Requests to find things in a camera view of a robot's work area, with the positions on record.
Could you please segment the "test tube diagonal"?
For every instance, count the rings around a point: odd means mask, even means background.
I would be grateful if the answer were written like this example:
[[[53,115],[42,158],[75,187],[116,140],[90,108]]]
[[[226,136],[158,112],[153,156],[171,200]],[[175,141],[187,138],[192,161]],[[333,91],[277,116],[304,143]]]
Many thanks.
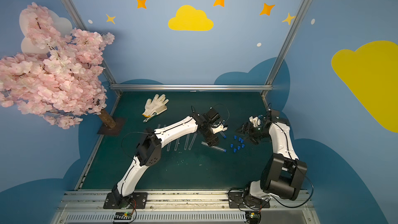
[[[206,146],[206,147],[209,147],[209,148],[212,148],[212,149],[221,151],[221,152],[227,152],[226,149],[221,148],[221,147],[218,147],[218,146],[209,146],[209,145],[208,145],[207,143],[205,143],[205,142],[201,142],[201,144],[204,145],[204,146]]]
[[[193,138],[192,138],[192,140],[191,140],[191,142],[190,142],[190,145],[189,145],[189,147],[188,147],[188,150],[191,150],[191,149],[192,149],[193,144],[194,144],[194,142],[195,142],[195,140],[196,140],[197,135],[198,135],[197,133],[194,134],[194,136],[193,136]]]

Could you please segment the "test tube horizontal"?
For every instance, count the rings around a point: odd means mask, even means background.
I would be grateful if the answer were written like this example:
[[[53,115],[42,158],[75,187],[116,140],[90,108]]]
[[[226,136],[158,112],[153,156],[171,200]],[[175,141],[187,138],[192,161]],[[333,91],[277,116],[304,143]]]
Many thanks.
[[[180,138],[178,138],[178,139],[176,140],[176,143],[175,143],[175,146],[174,146],[174,151],[177,151],[177,150],[178,150],[179,142],[180,142]]]

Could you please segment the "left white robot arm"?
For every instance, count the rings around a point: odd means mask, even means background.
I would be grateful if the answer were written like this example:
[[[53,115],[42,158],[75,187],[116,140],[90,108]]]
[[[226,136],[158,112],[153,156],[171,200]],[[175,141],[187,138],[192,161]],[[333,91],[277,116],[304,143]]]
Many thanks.
[[[114,185],[111,193],[107,195],[108,201],[104,204],[104,208],[133,207],[133,193],[137,183],[150,166],[160,161],[162,148],[172,141],[199,132],[208,146],[217,146],[219,144],[217,133],[228,129],[225,123],[215,123],[219,118],[219,114],[213,110],[203,115],[194,112],[183,120],[166,127],[155,130],[146,129],[146,136],[137,145],[131,165],[119,182]]]

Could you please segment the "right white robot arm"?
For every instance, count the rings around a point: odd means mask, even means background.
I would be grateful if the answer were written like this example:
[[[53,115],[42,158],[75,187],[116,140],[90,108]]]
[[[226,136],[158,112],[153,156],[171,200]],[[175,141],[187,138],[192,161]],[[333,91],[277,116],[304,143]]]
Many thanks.
[[[279,111],[268,109],[264,116],[249,117],[249,121],[237,128],[236,133],[255,145],[267,138],[273,149],[260,180],[248,184],[243,199],[254,204],[259,204],[268,195],[296,200],[306,179],[307,164],[300,161],[294,151],[289,120],[281,117]]]

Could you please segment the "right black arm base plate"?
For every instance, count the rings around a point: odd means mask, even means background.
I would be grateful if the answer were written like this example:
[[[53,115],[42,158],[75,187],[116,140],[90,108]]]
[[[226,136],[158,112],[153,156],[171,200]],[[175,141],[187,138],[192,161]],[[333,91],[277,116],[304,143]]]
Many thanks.
[[[262,199],[240,190],[227,192],[229,208],[251,209],[260,211],[263,208],[270,208],[269,198]]]

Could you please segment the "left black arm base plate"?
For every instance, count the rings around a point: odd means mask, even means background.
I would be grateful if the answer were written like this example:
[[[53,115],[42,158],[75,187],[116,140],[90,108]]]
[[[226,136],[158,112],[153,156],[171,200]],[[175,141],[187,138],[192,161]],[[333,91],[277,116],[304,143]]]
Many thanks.
[[[134,192],[127,197],[111,192],[105,199],[103,209],[144,209],[147,198],[147,192]]]

